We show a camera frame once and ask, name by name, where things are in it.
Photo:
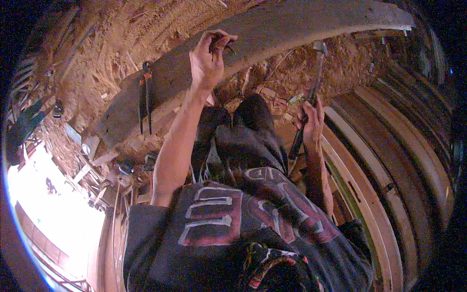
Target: hammer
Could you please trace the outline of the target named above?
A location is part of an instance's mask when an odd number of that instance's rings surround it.
[[[318,72],[316,74],[315,83],[312,84],[310,90],[308,91],[306,100],[314,106],[316,103],[316,91],[318,90],[319,84],[321,83],[321,73],[323,70],[324,56],[327,55],[327,47],[323,41],[315,41],[315,43],[313,44],[313,48],[318,51],[316,54],[316,67],[318,68]],[[302,122],[304,124],[308,122],[308,116],[306,116],[305,114],[302,119]],[[298,130],[297,134],[295,135],[295,139],[293,140],[293,144],[289,152],[290,160],[295,160],[298,156],[298,152],[300,151],[300,147],[303,143],[303,128],[304,127]]]

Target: black t-shirt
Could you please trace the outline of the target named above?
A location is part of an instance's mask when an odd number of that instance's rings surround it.
[[[242,190],[216,182],[187,185],[171,210],[132,206],[127,291],[237,291],[245,263],[239,242],[265,228],[283,240],[274,248],[306,256],[321,291],[369,289],[371,252],[359,221],[339,230],[279,170],[249,169],[244,178]]]

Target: man's left hand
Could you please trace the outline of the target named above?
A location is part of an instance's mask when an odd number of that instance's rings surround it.
[[[219,33],[223,36],[213,44],[212,51],[210,51],[212,38]],[[190,51],[192,86],[196,90],[211,92],[221,81],[224,75],[222,52],[229,41],[236,39],[237,36],[230,35],[221,29],[208,30],[203,33],[196,48]]]

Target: man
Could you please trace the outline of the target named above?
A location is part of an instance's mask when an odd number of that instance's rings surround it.
[[[151,205],[130,209],[127,291],[367,291],[373,268],[361,223],[337,229],[330,221],[321,101],[304,104],[309,121],[299,125],[306,196],[287,179],[261,96],[243,100],[232,121],[205,107],[223,76],[224,47],[236,39],[206,31],[190,52],[192,84],[157,158]]]

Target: hammer head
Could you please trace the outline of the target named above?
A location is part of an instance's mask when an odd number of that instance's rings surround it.
[[[325,56],[327,56],[327,47],[326,47],[326,43],[323,42],[323,41],[315,41],[313,43],[313,48],[315,50],[318,50],[320,51],[321,53],[323,53]]]

